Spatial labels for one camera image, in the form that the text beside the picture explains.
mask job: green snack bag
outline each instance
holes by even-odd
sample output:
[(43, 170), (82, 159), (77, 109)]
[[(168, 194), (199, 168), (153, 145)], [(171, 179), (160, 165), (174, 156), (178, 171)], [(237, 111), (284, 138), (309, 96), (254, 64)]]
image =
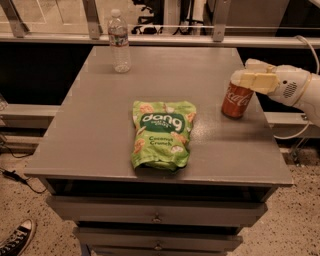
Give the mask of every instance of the green snack bag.
[(186, 166), (187, 149), (196, 107), (182, 102), (141, 102), (133, 104), (136, 127), (133, 167), (148, 166), (176, 171)]

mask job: gray table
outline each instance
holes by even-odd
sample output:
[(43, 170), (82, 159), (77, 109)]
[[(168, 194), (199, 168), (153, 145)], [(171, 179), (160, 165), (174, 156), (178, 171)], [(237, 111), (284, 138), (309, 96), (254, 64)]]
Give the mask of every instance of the gray table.
[[(242, 68), (237, 51), (131, 47), (132, 70), (127, 74), (113, 71), (110, 53), (108, 47), (93, 48), (26, 175), (49, 188), (52, 207), (62, 218), (76, 221), (79, 239), (99, 252), (154, 255), (142, 239), (147, 237), (162, 253), (155, 255), (180, 255), (177, 250), (181, 255), (225, 255), (239, 245), (239, 230), (265, 212), (272, 192), (292, 185), (257, 98), (241, 120), (220, 112), (229, 78)], [(174, 175), (132, 168), (135, 100), (187, 100), (197, 107), (186, 168)], [(172, 232), (181, 234), (172, 235), (174, 239), (187, 233), (192, 238), (185, 239), (205, 241), (207, 250), (183, 246), (185, 240), (169, 246)], [(110, 237), (127, 242), (109, 244)], [(135, 237), (144, 242), (127, 244)]]

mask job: table top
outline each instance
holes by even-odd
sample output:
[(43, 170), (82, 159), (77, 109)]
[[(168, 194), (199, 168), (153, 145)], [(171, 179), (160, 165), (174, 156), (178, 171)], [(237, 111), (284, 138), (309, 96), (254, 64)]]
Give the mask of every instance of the table top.
[[(292, 184), (291, 174), (254, 95), (231, 120), (221, 105), (236, 49), (131, 47), (132, 69), (113, 71), (109, 47), (95, 46), (38, 146), (25, 174), (45, 178), (192, 184)], [(197, 108), (188, 165), (176, 174), (133, 169), (132, 106), (183, 101)]]

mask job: shoe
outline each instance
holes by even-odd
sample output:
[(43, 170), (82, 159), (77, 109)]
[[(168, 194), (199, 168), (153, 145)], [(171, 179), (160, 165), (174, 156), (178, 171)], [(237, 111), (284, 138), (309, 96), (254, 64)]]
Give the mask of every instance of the shoe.
[(32, 220), (24, 221), (2, 243), (0, 242), (0, 256), (19, 256), (27, 248), (36, 226)]

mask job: speckled floor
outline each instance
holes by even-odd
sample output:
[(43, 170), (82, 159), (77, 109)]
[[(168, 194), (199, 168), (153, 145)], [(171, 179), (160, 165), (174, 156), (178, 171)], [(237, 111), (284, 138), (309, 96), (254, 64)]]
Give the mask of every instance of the speckled floor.
[[(228, 256), (320, 256), (320, 158), (315, 148), (300, 152), (301, 166), (284, 155), (295, 185), (278, 189), (268, 200), (268, 212), (241, 231), (244, 243)], [(0, 167), (23, 175), (30, 157), (0, 156)], [(30, 184), (38, 191), (42, 184)], [(0, 176), (0, 241), (24, 219), (37, 222), (37, 231), (24, 256), (79, 256), (74, 224), (62, 221), (46, 205), (49, 193), (38, 195), (27, 186)]]

